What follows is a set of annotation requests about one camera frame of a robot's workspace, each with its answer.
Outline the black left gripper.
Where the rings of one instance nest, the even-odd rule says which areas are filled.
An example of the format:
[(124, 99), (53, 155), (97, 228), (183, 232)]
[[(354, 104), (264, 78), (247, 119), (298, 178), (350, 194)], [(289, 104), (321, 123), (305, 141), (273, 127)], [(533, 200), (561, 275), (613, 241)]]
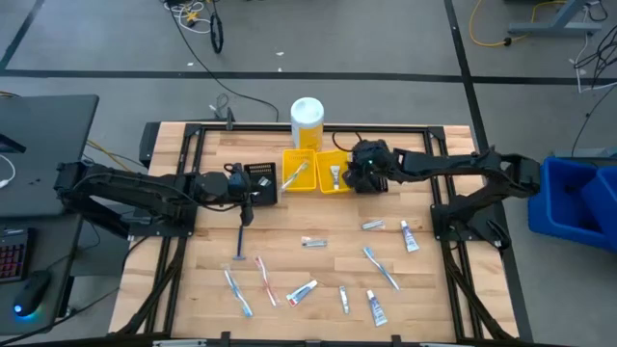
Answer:
[(250, 169), (248, 175), (243, 171), (241, 163), (226, 163), (224, 169), (229, 173), (229, 200), (240, 206), (241, 225), (248, 227), (254, 219), (253, 202), (262, 202), (264, 198), (263, 191), (253, 191), (251, 181), (259, 181), (263, 173)]

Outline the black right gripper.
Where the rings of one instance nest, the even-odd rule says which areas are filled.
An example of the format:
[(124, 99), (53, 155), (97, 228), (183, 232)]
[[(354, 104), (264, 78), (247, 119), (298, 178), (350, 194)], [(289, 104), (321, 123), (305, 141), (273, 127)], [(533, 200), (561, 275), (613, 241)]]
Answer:
[(388, 145), (382, 139), (360, 140), (351, 149), (352, 160), (342, 175), (345, 183), (355, 190), (356, 187), (389, 187), (382, 170), (390, 160)]

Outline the green toothbrush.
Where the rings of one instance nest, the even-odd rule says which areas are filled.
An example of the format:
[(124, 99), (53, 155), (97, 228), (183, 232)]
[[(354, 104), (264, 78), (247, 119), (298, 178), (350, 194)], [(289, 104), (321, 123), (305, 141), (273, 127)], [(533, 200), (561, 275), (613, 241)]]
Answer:
[(307, 167), (309, 166), (308, 162), (304, 162), (302, 163), (299, 168), (288, 177), (288, 179), (282, 184), (280, 191), (284, 192), (287, 190), (287, 188), (298, 178), (298, 176), (300, 175), (300, 173), (302, 171), (304, 171)]

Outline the red toothbrush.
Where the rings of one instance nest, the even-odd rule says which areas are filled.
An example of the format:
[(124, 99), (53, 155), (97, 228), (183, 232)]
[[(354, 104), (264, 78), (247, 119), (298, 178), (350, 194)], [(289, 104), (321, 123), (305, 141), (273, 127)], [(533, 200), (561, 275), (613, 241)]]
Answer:
[(266, 290), (266, 293), (269, 297), (270, 303), (273, 307), (277, 307), (279, 305), (279, 300), (276, 296), (276, 293), (274, 292), (274, 290), (272, 289), (272, 286), (270, 284), (269, 278), (268, 278), (268, 272), (267, 269), (265, 267), (265, 263), (263, 261), (263, 259), (260, 256), (256, 256), (255, 257), (255, 263), (256, 266), (258, 268), (258, 270), (261, 273), (261, 277), (263, 280), (263, 284)]

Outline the blue toothbrush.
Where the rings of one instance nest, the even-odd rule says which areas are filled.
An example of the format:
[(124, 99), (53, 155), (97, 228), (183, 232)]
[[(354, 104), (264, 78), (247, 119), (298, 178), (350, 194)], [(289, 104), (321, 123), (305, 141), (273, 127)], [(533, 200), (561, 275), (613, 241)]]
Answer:
[(227, 279), (228, 285), (230, 286), (234, 297), (239, 301), (240, 306), (242, 308), (242, 311), (244, 313), (244, 315), (246, 317), (252, 317), (253, 311), (250, 308), (250, 305), (248, 304), (248, 302), (246, 301), (246, 299), (244, 298), (242, 291), (240, 290), (240, 287), (238, 286), (236, 280), (234, 279), (232, 272), (230, 271), (229, 268), (225, 268), (224, 269), (224, 274), (225, 277)]
[(371, 248), (369, 247), (364, 247), (362, 249), (363, 253), (365, 254), (365, 256), (369, 259), (369, 261), (375, 265), (377, 267), (377, 269), (379, 270), (379, 272), (387, 279), (387, 281), (389, 282), (389, 284), (396, 290), (399, 291), (400, 287), (398, 285), (398, 283), (396, 282), (396, 280), (394, 279), (394, 277), (389, 273), (389, 271), (386, 269), (386, 267), (381, 264), (376, 258), (375, 258), (375, 254), (372, 251)]

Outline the white toothpaste tube red end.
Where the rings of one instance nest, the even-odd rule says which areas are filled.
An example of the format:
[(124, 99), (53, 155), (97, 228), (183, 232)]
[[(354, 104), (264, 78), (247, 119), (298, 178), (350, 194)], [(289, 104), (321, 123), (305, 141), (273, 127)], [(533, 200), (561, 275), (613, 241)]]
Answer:
[(295, 291), (293, 291), (290, 294), (286, 295), (286, 300), (288, 301), (288, 303), (292, 306), (295, 307), (297, 306), (308, 294), (309, 292), (314, 289), (317, 285), (317, 281), (316, 280), (311, 280), (310, 282), (302, 285), (301, 287), (297, 288)]

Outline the yellow plastic basket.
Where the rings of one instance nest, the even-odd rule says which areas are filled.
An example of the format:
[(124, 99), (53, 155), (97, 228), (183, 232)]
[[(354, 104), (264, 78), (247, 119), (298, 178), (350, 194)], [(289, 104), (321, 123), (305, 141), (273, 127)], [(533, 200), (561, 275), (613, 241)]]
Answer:
[[(324, 194), (339, 194), (351, 191), (345, 183), (342, 175), (348, 169), (348, 153), (341, 150), (330, 150), (316, 153), (317, 174), (320, 190)], [(331, 166), (340, 166), (339, 189), (333, 187), (333, 178), (330, 172)]]
[(292, 175), (299, 166), (308, 162), (308, 167), (287, 188), (288, 192), (313, 191), (317, 186), (315, 151), (312, 149), (285, 149), (282, 153), (282, 183)]

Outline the dark blue disposable razor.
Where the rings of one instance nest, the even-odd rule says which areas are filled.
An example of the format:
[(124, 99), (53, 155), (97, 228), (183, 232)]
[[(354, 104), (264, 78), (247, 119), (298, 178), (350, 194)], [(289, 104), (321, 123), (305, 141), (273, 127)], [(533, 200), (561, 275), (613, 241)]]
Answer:
[(245, 260), (246, 257), (243, 254), (243, 238), (244, 227), (240, 226), (237, 234), (236, 254), (233, 256), (233, 260)]

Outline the white yellow wipes canister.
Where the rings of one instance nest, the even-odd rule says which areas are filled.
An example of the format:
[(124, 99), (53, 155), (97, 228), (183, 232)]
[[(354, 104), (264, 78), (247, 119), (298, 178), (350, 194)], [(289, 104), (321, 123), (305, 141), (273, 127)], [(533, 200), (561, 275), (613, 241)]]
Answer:
[(316, 98), (302, 97), (292, 104), (290, 119), (293, 143), (296, 148), (321, 150), (324, 116), (324, 107)]

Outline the blue plastic bin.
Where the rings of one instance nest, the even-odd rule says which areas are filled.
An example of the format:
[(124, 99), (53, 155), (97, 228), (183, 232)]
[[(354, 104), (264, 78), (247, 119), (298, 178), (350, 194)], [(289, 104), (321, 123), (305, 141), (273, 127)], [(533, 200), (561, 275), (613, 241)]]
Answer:
[(617, 166), (598, 169), (581, 195), (608, 244), (617, 249)]
[(546, 158), (541, 166), (540, 192), (528, 200), (529, 229), (617, 254), (581, 195), (598, 169), (615, 166)]

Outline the black side desk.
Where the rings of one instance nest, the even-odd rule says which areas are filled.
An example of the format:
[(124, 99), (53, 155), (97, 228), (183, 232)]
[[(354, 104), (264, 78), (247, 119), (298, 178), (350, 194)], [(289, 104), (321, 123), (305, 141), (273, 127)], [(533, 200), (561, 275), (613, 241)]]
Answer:
[(50, 274), (40, 304), (24, 317), (13, 302), (27, 281), (0, 282), (0, 336), (46, 328), (61, 312), (82, 219), (57, 199), (57, 166), (81, 159), (97, 103), (94, 94), (0, 98), (0, 134), (26, 147), (7, 155), (16, 176), (0, 188), (0, 233), (29, 228), (27, 273)]

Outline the grey stand leg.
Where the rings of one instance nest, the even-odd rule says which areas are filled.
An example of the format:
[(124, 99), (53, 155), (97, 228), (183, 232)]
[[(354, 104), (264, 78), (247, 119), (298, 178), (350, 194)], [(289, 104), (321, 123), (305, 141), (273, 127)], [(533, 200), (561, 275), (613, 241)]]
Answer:
[(557, 14), (547, 22), (536, 22), (535, 13), (541, 7), (537, 4), (532, 10), (532, 18), (528, 22), (511, 23), (509, 34), (558, 35), (568, 36), (575, 34), (595, 34), (602, 30), (602, 24), (588, 21), (573, 21), (573, 18), (585, 8), (587, 0), (558, 0), (564, 1)]

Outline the black computer mouse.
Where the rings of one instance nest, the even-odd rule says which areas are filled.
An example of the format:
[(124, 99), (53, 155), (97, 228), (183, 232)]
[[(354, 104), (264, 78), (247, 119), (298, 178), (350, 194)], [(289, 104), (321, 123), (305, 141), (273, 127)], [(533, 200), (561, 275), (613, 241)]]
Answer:
[(13, 313), (18, 317), (33, 314), (39, 308), (50, 282), (49, 271), (33, 272), (14, 298)]

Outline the dark desk device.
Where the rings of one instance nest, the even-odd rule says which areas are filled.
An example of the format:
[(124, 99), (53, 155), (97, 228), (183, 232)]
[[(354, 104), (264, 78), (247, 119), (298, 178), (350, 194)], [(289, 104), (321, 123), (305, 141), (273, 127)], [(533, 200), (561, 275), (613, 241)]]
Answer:
[(26, 147), (0, 133), (0, 153), (24, 153)]

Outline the black backlit keyboard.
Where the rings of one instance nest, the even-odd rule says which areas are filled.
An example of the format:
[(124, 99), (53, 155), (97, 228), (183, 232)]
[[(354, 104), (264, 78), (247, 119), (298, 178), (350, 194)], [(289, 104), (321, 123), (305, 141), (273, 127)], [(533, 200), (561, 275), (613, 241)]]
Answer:
[(28, 267), (29, 229), (0, 230), (0, 283), (21, 281)]

